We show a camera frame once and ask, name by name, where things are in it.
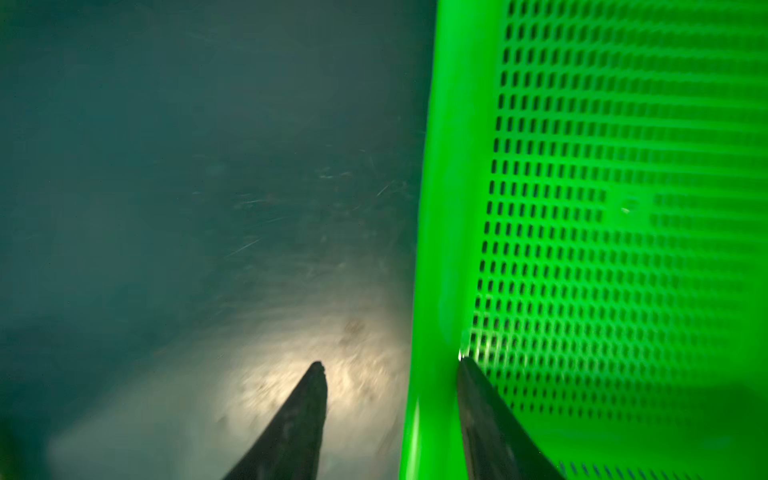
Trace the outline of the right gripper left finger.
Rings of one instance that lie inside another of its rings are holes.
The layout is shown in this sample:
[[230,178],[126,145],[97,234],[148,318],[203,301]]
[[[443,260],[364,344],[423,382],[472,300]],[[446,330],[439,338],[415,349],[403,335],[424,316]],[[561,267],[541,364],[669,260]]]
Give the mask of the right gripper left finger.
[[259,438],[224,478],[315,480],[327,399],[325,369],[315,361]]

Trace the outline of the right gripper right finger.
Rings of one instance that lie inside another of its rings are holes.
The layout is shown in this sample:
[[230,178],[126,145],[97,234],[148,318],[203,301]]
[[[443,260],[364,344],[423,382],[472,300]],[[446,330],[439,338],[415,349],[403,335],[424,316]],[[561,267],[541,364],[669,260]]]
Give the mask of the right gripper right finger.
[[469,478],[557,480],[562,477],[475,360],[468,356],[459,362],[457,398]]

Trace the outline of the green plastic perforated basket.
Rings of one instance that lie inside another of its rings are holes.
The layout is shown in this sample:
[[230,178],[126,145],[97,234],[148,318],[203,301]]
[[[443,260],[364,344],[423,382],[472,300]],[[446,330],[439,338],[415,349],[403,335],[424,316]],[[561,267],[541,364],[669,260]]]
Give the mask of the green plastic perforated basket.
[[441,1],[400,475],[472,358],[567,478],[767,475],[767,5]]

